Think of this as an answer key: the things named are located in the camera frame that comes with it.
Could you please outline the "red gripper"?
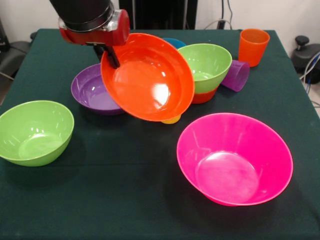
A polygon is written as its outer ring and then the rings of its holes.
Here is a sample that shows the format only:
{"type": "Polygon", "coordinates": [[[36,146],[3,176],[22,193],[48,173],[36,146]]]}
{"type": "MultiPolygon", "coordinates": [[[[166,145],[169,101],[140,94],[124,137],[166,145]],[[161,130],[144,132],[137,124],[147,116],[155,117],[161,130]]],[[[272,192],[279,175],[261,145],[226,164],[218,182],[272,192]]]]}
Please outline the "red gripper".
{"type": "Polygon", "coordinates": [[[67,28],[62,19],[59,19],[59,31],[68,43],[77,45],[94,45],[93,50],[100,62],[104,51],[114,69],[120,67],[120,62],[112,46],[122,46],[130,34],[130,19],[124,9],[116,9],[109,23],[89,32],[76,32],[67,28]]]}

